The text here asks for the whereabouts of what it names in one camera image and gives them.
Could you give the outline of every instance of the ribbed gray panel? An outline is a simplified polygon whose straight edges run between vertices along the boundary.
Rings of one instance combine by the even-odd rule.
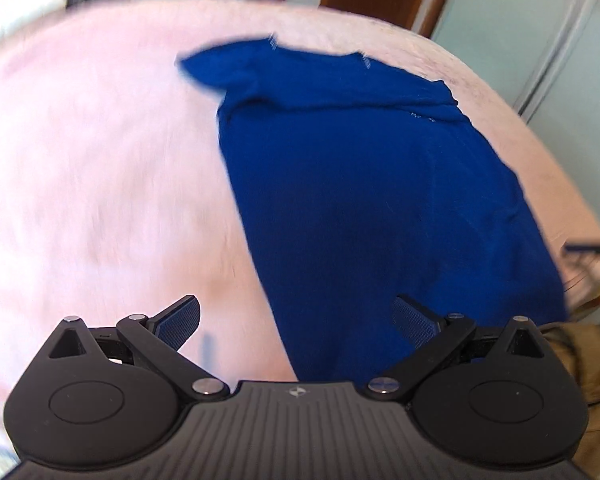
[[[306,392],[298,393],[298,386]],[[114,470],[66,473],[25,463],[9,480],[586,480],[569,463],[496,472],[443,454],[394,402],[349,383],[244,383],[193,408],[173,438]]]

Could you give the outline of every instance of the brown fabric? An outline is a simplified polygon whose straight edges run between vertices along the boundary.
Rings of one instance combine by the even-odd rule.
[[[600,480],[600,327],[565,323],[544,336],[580,386],[589,405],[589,425],[574,462],[594,480]]]

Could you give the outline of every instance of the metal screw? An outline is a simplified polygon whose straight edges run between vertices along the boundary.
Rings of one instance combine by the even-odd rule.
[[[219,394],[224,389],[224,383],[215,377],[198,379],[193,383],[193,391],[202,395]]]
[[[367,386],[376,394],[392,394],[400,388],[400,383],[392,377],[376,377]]]

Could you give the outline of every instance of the bed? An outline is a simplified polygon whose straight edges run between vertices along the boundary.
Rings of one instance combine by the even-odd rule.
[[[191,293],[203,317],[184,355],[229,384],[295,380],[218,150],[220,97],[174,68],[178,54],[271,34],[444,80],[516,171],[570,312],[598,304],[600,257],[561,252],[568,239],[600,240],[595,215],[523,121],[433,42],[274,2],[98,0],[0,45],[0,413],[63,316],[110,326]]]

